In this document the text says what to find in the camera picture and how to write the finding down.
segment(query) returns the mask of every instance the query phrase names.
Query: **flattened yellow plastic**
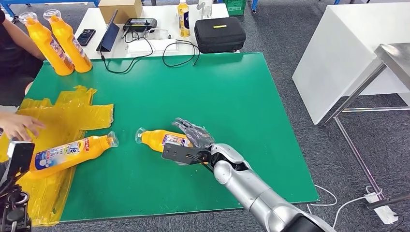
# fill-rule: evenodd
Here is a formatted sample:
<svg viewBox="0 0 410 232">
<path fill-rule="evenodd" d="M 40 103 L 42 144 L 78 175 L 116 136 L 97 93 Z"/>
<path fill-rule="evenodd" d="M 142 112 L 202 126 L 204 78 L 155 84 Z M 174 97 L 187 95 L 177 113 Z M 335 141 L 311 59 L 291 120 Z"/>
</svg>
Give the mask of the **flattened yellow plastic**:
<svg viewBox="0 0 410 232">
<path fill-rule="evenodd" d="M 113 121 L 113 104 L 90 105 L 95 89 L 76 86 L 62 91 L 53 106 L 49 99 L 24 99 L 17 114 L 32 116 L 46 125 L 37 138 L 34 152 L 63 145 L 84 137 L 85 130 L 108 128 Z M 0 161 L 7 160 L 8 139 L 0 138 Z M 17 183 L 30 195 L 29 215 L 33 226 L 51 226 L 59 222 L 70 190 L 75 167 L 44 179 L 33 180 L 28 172 Z"/>
</svg>

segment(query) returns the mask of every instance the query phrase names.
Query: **robot forearm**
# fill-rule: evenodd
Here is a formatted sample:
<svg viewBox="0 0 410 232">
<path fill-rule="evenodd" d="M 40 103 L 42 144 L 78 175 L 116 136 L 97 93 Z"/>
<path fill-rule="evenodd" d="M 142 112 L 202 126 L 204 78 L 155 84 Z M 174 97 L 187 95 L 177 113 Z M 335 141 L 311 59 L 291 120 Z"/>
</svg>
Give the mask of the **robot forearm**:
<svg viewBox="0 0 410 232">
<path fill-rule="evenodd" d="M 232 147 L 212 145 L 226 157 L 214 164 L 214 176 L 268 232 L 335 232 L 325 221 L 288 203 L 270 188 Z M 236 170 L 240 162 L 246 168 Z"/>
</svg>

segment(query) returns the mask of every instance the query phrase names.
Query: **person's hand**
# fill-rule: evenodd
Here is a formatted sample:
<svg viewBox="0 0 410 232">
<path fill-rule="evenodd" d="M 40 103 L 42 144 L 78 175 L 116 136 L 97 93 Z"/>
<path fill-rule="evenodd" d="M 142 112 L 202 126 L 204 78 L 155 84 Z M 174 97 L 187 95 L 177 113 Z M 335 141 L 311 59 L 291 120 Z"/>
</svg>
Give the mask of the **person's hand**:
<svg viewBox="0 0 410 232">
<path fill-rule="evenodd" d="M 44 129 L 45 125 L 35 118 L 14 113 L 0 112 L 0 128 L 9 139 L 16 137 L 20 141 L 31 141 L 26 129 L 34 136 L 38 136 L 38 128 Z"/>
</svg>

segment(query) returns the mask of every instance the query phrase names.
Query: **green mat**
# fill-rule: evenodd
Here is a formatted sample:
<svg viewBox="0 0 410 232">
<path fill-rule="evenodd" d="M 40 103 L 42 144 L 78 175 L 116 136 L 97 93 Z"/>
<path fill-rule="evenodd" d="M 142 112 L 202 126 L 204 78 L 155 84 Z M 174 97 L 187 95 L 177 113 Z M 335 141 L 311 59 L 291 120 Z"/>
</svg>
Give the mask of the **green mat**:
<svg viewBox="0 0 410 232">
<path fill-rule="evenodd" d="M 130 61 L 113 59 L 109 67 L 124 70 Z M 240 208 L 200 164 L 179 166 L 135 143 L 139 127 L 180 132 L 171 125 L 176 117 L 205 126 L 218 143 L 234 147 L 286 200 L 319 200 L 262 53 L 201 55 L 195 66 L 178 68 L 150 57 L 125 75 L 107 72 L 101 60 L 88 73 L 65 77 L 45 64 L 27 97 L 53 102 L 76 85 L 98 90 L 93 104 L 114 104 L 111 128 L 86 136 L 114 131 L 119 147 L 77 166 L 61 221 Z"/>
</svg>

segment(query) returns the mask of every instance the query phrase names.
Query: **stainless steel table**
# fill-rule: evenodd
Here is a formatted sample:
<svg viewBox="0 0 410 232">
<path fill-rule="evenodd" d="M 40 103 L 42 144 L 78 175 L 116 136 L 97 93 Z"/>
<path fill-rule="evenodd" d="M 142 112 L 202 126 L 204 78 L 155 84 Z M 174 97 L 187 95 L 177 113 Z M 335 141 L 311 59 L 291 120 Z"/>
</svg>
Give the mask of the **stainless steel table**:
<svg viewBox="0 0 410 232">
<path fill-rule="evenodd" d="M 360 164 L 363 172 L 370 182 L 375 192 L 380 192 L 381 189 L 374 180 L 370 170 L 366 166 L 353 141 L 349 137 L 348 133 L 344 129 L 338 116 L 341 113 L 347 112 L 372 112 L 372 111 L 400 111 L 410 110 L 410 107 L 377 107 L 377 108 L 347 108 L 350 103 L 359 96 L 359 94 L 373 82 L 379 74 L 389 67 L 393 73 L 403 82 L 403 84 L 410 89 L 410 43 L 392 43 L 392 44 L 380 44 L 374 51 L 377 57 L 381 60 L 381 64 L 372 72 L 372 74 L 366 78 L 363 83 L 342 103 L 342 105 L 335 110 L 335 112 L 325 121 L 324 125 L 328 126 L 332 120 L 334 120 L 337 126 L 340 128 L 343 136 L 345 137 L 350 149 Z M 370 203 L 367 205 L 369 209 L 375 209 L 383 205 L 393 204 L 410 199 L 410 191 L 403 192 L 391 197 L 385 197 L 383 193 L 378 195 L 379 201 Z"/>
</svg>

